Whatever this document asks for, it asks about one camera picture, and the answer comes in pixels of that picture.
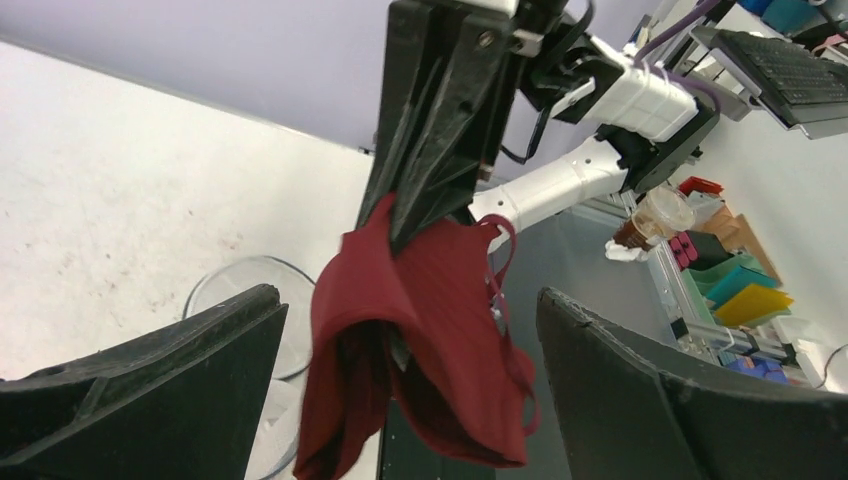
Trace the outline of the dark red bra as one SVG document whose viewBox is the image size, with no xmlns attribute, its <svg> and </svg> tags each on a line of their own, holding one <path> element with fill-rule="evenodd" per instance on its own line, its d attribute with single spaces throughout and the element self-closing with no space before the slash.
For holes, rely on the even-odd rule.
<svg viewBox="0 0 848 480">
<path fill-rule="evenodd" d="M 496 214 L 470 226 L 442 219 L 393 253 L 394 203 L 384 196 L 344 234 L 315 286 L 294 476 L 346 474 L 391 401 L 436 452 L 522 467 L 539 425 L 524 416 L 535 370 L 510 336 L 505 273 L 488 261 L 515 229 Z"/>
</svg>

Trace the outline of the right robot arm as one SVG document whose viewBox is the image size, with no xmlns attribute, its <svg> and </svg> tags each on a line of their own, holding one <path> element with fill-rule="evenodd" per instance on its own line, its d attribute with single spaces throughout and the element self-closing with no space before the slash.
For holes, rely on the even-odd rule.
<svg viewBox="0 0 848 480">
<path fill-rule="evenodd" d="M 395 1 L 375 159 L 357 222 L 392 197 L 388 241 L 399 252 L 444 218 L 488 214 L 526 229 L 589 199 L 662 184 L 718 119 L 708 88 L 625 55 L 588 32 L 594 16 L 561 1 Z M 487 191 L 504 153 L 513 101 L 551 120 L 600 130 L 559 159 Z"/>
</svg>

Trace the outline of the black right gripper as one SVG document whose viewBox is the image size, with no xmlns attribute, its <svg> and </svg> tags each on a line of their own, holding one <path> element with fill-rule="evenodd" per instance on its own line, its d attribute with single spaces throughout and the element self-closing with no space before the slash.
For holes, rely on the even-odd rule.
<svg viewBox="0 0 848 480">
<path fill-rule="evenodd" d="M 588 32 L 593 1 L 578 19 L 565 1 L 520 1 L 517 25 L 541 36 L 518 87 L 543 123 L 578 123 L 626 72 Z M 508 50 L 513 22 L 469 13 L 444 46 L 445 1 L 394 1 L 387 32 L 375 156 L 357 218 L 367 223 L 395 191 L 390 245 L 400 253 L 418 234 L 470 201 L 476 170 L 456 148 L 479 113 Z"/>
</svg>

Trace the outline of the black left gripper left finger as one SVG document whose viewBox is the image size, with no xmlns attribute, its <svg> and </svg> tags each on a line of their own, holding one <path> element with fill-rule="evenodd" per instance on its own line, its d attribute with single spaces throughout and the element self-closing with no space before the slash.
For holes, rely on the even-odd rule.
<svg viewBox="0 0 848 480">
<path fill-rule="evenodd" d="M 5 479 L 241 479 L 258 376 L 235 364 L 279 295 L 255 286 L 133 340 L 1 385 Z"/>
</svg>

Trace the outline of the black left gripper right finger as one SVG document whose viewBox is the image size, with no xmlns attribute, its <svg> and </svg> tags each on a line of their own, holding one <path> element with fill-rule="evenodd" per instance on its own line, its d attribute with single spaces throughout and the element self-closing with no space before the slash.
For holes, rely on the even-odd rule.
<svg viewBox="0 0 848 480">
<path fill-rule="evenodd" d="M 847 398 L 722 368 L 542 289 L 536 326 L 575 479 L 843 479 Z"/>
</svg>

